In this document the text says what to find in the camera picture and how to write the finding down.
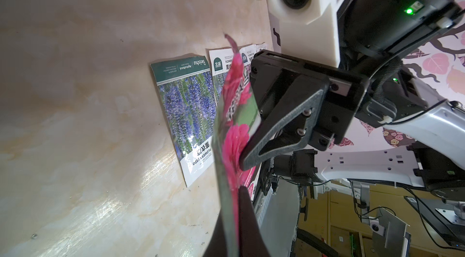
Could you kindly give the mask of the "pink cosmos seed packet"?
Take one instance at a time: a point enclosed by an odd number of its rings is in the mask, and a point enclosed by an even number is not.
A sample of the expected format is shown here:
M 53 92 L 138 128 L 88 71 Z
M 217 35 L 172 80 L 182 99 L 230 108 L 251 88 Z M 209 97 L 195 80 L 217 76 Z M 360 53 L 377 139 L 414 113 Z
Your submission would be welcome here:
M 251 62 L 254 59 L 256 53 L 257 45 L 248 45 L 240 49 L 240 54 L 242 56 L 244 68 L 247 72 L 247 75 L 249 75 L 251 72 Z

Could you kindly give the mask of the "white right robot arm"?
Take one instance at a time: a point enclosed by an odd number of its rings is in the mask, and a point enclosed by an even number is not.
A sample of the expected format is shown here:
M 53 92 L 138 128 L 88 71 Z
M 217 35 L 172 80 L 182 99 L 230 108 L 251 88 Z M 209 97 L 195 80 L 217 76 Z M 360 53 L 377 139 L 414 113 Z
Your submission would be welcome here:
M 465 112 L 413 76 L 403 58 L 455 26 L 453 0 L 354 0 L 344 22 L 346 69 L 259 52 L 252 87 L 262 124 L 241 153 L 242 168 L 298 158 L 339 144 L 353 118 L 412 137 L 406 150 L 419 185 L 454 206 L 465 202 Z

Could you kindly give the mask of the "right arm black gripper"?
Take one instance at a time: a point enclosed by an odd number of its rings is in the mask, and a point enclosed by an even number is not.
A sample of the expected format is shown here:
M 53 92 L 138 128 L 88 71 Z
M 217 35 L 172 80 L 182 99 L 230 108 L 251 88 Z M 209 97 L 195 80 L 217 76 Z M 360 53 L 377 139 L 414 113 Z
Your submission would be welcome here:
M 255 55 L 250 77 L 262 123 L 240 155 L 244 171 L 305 146 L 340 143 L 369 84 L 366 76 L 267 50 Z

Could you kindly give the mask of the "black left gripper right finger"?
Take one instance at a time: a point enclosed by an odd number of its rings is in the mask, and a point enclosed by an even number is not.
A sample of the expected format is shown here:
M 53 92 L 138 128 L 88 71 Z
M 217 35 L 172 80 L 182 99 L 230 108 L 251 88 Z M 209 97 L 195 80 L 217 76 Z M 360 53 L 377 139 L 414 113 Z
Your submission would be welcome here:
M 239 244 L 241 257 L 270 257 L 248 190 L 243 186 L 239 188 Z

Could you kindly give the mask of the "lavender seed packet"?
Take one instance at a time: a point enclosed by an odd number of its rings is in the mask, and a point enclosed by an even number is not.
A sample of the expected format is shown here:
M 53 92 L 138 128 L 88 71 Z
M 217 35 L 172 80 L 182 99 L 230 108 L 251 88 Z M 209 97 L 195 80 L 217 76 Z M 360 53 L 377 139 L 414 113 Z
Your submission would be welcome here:
M 231 63 L 234 57 L 234 52 L 231 48 L 213 49 L 208 51 L 211 73 L 213 76 L 213 88 L 216 103 L 219 104 L 222 88 L 230 70 Z
M 185 184 L 190 187 L 214 161 L 211 148 L 216 99 L 205 57 L 150 64 Z

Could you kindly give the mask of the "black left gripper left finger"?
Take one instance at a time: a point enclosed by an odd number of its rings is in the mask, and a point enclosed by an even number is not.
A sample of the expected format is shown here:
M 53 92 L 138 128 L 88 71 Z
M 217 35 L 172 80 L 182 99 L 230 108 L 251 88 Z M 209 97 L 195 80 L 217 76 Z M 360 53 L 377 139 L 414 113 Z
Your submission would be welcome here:
M 218 217 L 209 245 L 203 257 L 226 257 L 226 239 L 222 217 Z

